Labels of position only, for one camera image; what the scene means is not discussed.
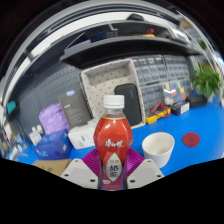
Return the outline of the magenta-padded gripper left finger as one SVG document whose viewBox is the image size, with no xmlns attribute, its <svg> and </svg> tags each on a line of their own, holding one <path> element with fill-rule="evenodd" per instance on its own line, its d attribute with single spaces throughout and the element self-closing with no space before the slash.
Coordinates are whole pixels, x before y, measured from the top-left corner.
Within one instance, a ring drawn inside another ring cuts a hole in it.
<svg viewBox="0 0 224 224">
<path fill-rule="evenodd" d="M 84 188 L 99 189 L 102 168 L 97 150 L 91 150 L 82 159 L 73 159 L 61 177 Z"/>
</svg>

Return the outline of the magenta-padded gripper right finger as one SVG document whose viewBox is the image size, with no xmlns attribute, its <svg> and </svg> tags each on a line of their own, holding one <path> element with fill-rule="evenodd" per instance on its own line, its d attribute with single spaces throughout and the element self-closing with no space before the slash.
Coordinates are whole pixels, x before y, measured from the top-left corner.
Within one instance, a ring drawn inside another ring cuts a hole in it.
<svg viewBox="0 0 224 224">
<path fill-rule="evenodd" d="M 129 150 L 124 163 L 125 189 L 141 188 L 163 177 L 152 159 L 144 159 L 134 149 Z"/>
</svg>

